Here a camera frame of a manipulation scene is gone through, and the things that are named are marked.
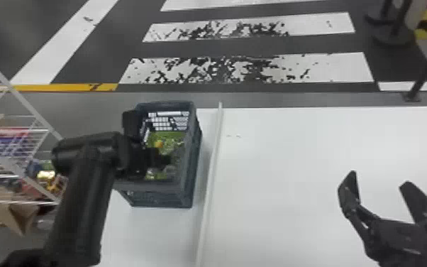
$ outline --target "robotic hand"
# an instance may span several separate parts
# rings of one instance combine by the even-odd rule
[[[382,219],[361,205],[356,172],[338,188],[343,214],[381,267],[427,267],[427,196],[413,183],[400,187],[415,224]]]
[[[117,132],[65,139],[52,150],[68,186],[52,231],[42,249],[14,251],[0,267],[87,267],[101,260],[101,236],[116,179],[143,178],[148,168],[170,158],[146,148],[138,138]]]

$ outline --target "yellow line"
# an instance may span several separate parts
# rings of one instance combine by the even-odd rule
[[[22,92],[106,92],[116,91],[117,83],[14,85]]]

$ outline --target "cardboard box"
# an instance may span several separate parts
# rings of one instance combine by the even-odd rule
[[[14,193],[0,186],[0,200],[13,200]],[[0,223],[20,236],[27,234],[38,210],[37,205],[0,204]]]

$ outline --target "gray floor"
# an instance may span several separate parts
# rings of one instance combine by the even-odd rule
[[[198,108],[224,107],[348,107],[427,105],[407,103],[398,93],[26,93],[24,96],[64,137],[120,130],[121,114],[137,103],[190,100]]]

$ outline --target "stand base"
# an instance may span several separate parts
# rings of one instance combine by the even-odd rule
[[[402,93],[402,98],[404,99],[405,102],[420,102],[422,100],[418,94],[416,94],[414,98],[410,98],[407,96],[408,93],[409,92]]]
[[[401,26],[395,36],[391,35],[391,31],[392,26],[382,26],[374,29],[372,36],[379,44],[389,47],[411,45],[416,39],[414,32],[406,26]]]
[[[372,25],[387,25],[392,24],[396,21],[397,11],[391,6],[388,14],[383,16],[381,14],[382,5],[371,6],[365,15],[366,21],[371,23]]]

